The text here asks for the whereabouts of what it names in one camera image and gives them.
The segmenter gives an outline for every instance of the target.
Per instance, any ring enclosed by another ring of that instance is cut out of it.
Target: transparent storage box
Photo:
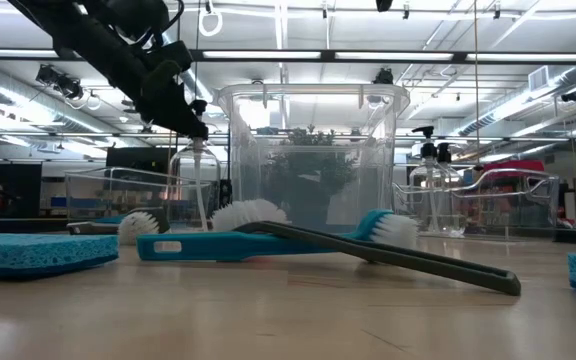
[[[136,208],[162,207],[173,231],[201,228],[194,179],[182,179],[149,171],[109,167],[66,173],[68,221],[119,223]],[[217,207],[215,187],[200,182],[208,217]]]
[[[297,226],[353,229],[389,208],[395,121],[409,103],[392,85],[237,85],[230,118],[233,200],[266,199]]]
[[[492,169],[469,186],[429,189],[393,184],[393,187],[393,210],[415,218],[421,230],[432,228],[428,224],[434,205],[440,224],[459,224],[463,228],[461,234],[453,236],[492,235],[504,239],[554,236],[559,196],[559,177],[555,175],[524,169]]]

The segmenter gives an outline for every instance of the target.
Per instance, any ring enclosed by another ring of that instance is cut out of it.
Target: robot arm
[[[163,31],[181,11],[169,21],[162,0],[9,2],[52,36],[61,58],[74,59],[76,52],[123,91],[144,121],[189,137],[208,137],[207,127],[186,103],[183,83],[176,80],[190,68],[192,57],[183,41],[163,44]],[[151,48],[143,49],[150,39]]]

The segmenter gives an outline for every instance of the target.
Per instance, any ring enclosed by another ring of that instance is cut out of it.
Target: brush handle
[[[335,249],[368,261],[417,270],[513,296],[521,294],[521,283],[513,272],[468,261],[386,244],[351,240],[337,235],[269,221],[247,224],[237,230],[272,233],[285,238],[301,240],[322,248]]]
[[[181,245],[181,249],[162,251],[157,249],[157,243],[164,243],[170,248]],[[329,253],[336,250],[272,235],[207,232],[141,235],[137,239],[137,251],[141,260],[241,261],[253,256]]]

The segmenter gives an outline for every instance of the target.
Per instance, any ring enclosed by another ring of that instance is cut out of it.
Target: air duct
[[[32,88],[12,77],[0,72],[0,103],[17,104],[36,116],[48,117],[64,122],[70,129],[85,129],[85,132],[116,133],[119,129],[104,123],[84,112],[73,109],[50,95],[38,93]],[[150,146],[138,139],[123,140],[130,146]]]
[[[566,94],[576,88],[575,67],[543,67],[531,74],[531,82],[516,91],[491,103],[477,121],[477,114],[467,117],[466,125],[453,131],[451,135],[468,136],[484,126],[496,123],[537,104],[546,96]]]

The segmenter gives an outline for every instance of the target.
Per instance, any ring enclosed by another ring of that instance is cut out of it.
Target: white brush head
[[[119,245],[136,245],[139,235],[159,234],[159,223],[147,212],[134,212],[121,220],[117,234]]]
[[[268,200],[234,201],[212,216],[212,230],[232,231],[239,226],[256,221],[275,221],[288,224],[286,213]]]
[[[402,215],[386,214],[372,229],[370,240],[408,249],[417,247],[417,221]]]

